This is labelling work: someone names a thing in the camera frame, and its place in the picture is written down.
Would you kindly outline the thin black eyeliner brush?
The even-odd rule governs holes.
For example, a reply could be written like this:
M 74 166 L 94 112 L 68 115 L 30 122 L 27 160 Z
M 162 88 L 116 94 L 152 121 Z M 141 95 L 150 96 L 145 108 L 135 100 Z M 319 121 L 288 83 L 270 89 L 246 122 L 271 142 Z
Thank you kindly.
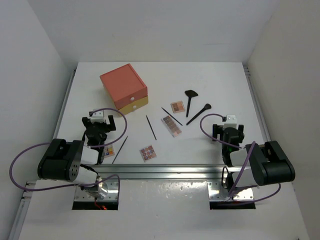
M 115 155 L 115 157 L 114 157 L 114 159 L 113 159 L 113 161 L 112 161 L 112 165 L 115 163 L 115 161 L 116 161 L 116 159 L 117 159 L 117 157 L 119 156 L 119 154 L 120 154 L 120 152 L 121 152 L 121 150 L 123 149 L 123 146 L 125 145 L 125 143 L 126 143 L 126 141 L 127 141 L 127 139 L 128 139 L 128 135 L 126 136 L 126 138 L 124 139 L 124 141 L 123 141 L 123 143 L 121 144 L 121 146 L 120 146 L 120 148 L 119 148 L 119 150 L 118 150 L 118 152 L 117 152 L 117 154 Z

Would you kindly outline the colourful eyeshadow palette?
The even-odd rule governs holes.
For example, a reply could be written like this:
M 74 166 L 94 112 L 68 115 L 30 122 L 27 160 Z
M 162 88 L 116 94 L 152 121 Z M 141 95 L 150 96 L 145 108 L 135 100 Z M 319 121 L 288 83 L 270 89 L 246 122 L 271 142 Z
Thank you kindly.
M 114 147 L 112 144 L 107 145 L 103 149 L 103 157 L 108 158 L 115 155 Z

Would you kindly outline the black angled makeup brush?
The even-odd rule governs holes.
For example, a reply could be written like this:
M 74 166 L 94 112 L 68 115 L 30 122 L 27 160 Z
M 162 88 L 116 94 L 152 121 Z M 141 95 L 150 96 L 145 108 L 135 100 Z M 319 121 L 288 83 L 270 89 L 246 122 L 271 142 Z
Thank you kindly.
M 188 126 L 192 121 L 194 121 L 197 117 L 199 117 L 203 112 L 205 112 L 206 110 L 210 110 L 212 108 L 212 106 L 209 103 L 206 103 L 204 105 L 204 107 L 198 112 L 196 113 L 187 123 L 186 125 Z

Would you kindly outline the thin black pencil brush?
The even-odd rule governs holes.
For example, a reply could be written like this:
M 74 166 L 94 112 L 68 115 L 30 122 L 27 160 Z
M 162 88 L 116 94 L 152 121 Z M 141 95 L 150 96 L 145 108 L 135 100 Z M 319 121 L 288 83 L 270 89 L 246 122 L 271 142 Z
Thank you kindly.
M 153 127 L 152 127 L 152 124 L 151 124 L 151 122 L 150 122 L 150 120 L 149 120 L 149 117 L 148 117 L 147 115 L 145 115 L 145 117 L 146 117 L 146 120 L 147 120 L 148 125 L 149 125 L 149 127 L 150 127 L 150 130 L 151 130 L 151 132 L 152 132 L 152 135 L 153 135 L 154 139 L 157 141 L 157 137 L 156 137 L 156 134 L 155 134 L 155 132 L 154 132 L 154 130 L 153 130 Z

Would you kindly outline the orange drawer cabinet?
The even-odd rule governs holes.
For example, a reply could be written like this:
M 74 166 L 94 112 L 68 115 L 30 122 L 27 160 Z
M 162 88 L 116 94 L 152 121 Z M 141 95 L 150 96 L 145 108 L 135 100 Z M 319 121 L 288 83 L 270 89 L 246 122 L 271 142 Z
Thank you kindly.
M 104 73 L 99 77 L 112 100 L 112 92 L 117 88 L 127 86 L 134 88 L 147 87 L 130 63 Z

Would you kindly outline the black fan makeup brush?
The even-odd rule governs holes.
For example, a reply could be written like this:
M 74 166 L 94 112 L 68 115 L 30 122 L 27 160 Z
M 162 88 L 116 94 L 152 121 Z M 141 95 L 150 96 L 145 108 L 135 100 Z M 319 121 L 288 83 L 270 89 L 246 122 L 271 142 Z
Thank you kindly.
M 188 117 L 189 116 L 189 112 L 190 112 L 191 100 L 192 100 L 192 98 L 197 97 L 198 93 L 195 92 L 194 90 L 191 90 L 191 89 L 190 90 L 186 90 L 184 93 L 188 97 L 187 109 L 186 109 L 186 117 Z

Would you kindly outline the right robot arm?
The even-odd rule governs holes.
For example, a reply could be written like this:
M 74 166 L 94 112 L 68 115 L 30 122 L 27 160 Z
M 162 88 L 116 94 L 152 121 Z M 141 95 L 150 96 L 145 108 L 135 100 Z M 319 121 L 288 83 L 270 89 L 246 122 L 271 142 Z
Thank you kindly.
M 295 180 L 295 168 L 277 141 L 239 148 L 245 137 L 243 125 L 234 128 L 213 124 L 212 137 L 223 142 L 221 154 L 226 167 L 221 185 L 230 193 Z

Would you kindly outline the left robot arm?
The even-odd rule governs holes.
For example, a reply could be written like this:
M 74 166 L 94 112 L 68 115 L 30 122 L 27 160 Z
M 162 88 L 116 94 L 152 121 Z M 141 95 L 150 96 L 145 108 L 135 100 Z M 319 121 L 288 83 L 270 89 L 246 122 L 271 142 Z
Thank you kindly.
M 38 164 L 39 178 L 70 182 L 88 195 L 100 198 L 106 189 L 102 182 L 95 184 L 102 177 L 92 166 L 103 163 L 107 133 L 116 130 L 114 117 L 109 115 L 108 120 L 102 111 L 90 113 L 82 118 L 85 131 L 81 140 L 53 139 Z

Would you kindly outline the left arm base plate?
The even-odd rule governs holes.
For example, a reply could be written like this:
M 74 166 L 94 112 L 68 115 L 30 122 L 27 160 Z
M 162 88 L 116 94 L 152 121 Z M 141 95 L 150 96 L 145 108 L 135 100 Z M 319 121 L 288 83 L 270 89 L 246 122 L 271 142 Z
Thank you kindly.
M 117 202 L 119 183 L 105 181 L 96 186 L 77 187 L 74 194 L 75 202 Z

